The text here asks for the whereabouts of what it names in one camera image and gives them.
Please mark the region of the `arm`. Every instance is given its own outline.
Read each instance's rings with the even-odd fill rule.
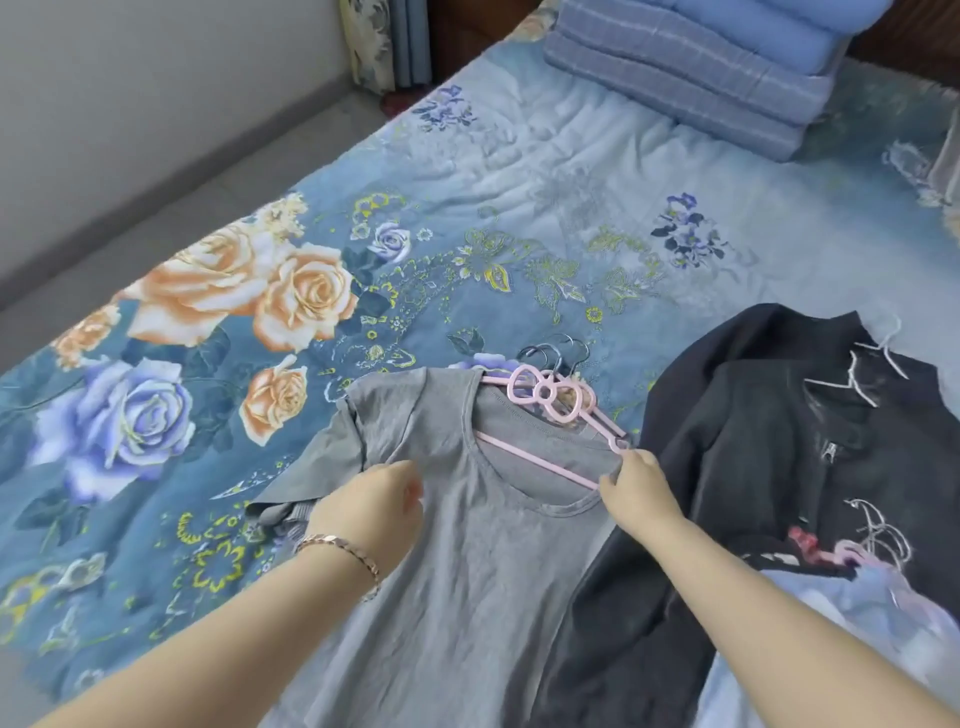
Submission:
[[[766,725],[960,727],[960,716],[922,685],[684,518],[651,453],[625,453],[617,483],[606,479],[600,488],[613,518],[660,563]]]
[[[420,495],[413,463],[374,466],[317,504],[307,534],[347,539],[385,577],[420,531]],[[352,555],[308,546],[35,728],[253,728],[372,586]]]

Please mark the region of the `orange rose print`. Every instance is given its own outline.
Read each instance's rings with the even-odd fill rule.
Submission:
[[[260,447],[267,444],[283,423],[299,415],[306,402],[306,367],[288,369],[297,358],[292,354],[251,379],[240,406],[240,420],[247,437]]]
[[[230,314],[251,314],[277,266],[295,250],[269,230],[234,223],[160,263],[120,293],[140,301],[127,335],[193,347]]]
[[[353,276],[340,251],[305,243],[277,269],[253,314],[253,333],[274,352],[300,352],[313,339],[332,339],[353,315]]]
[[[66,330],[50,343],[57,352],[58,366],[61,369],[79,367],[84,354],[96,349],[119,323],[120,309],[116,303],[108,303]]]

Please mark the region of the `wooden headboard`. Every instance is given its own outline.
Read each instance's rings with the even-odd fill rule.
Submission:
[[[897,0],[850,55],[960,88],[960,0]]]

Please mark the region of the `floral curtain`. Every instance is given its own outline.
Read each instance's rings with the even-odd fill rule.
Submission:
[[[340,0],[353,81],[373,93],[431,81],[426,0]]]

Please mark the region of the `pink clothes hanger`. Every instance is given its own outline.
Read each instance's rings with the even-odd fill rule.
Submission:
[[[547,413],[547,416],[560,425],[572,423],[579,417],[603,435],[611,450],[614,452],[622,452],[624,449],[620,447],[617,440],[620,437],[626,437],[627,433],[600,411],[599,407],[597,407],[596,393],[583,381],[565,376],[556,376],[553,372],[549,371],[541,372],[529,364],[521,364],[509,377],[482,376],[480,383],[506,387],[507,399],[514,404],[539,404]],[[522,388],[524,392],[529,392],[529,394],[520,394],[517,391],[518,386]],[[574,396],[573,405],[568,412],[561,412],[556,406],[557,398],[563,390],[573,392]],[[526,450],[498,440],[485,432],[474,430],[474,435],[477,440],[506,450],[510,454],[516,455],[534,465],[538,465],[551,473],[565,477],[591,490],[596,490],[597,488],[597,484],[589,478],[578,475],[566,468],[561,468],[559,465],[554,465]]]

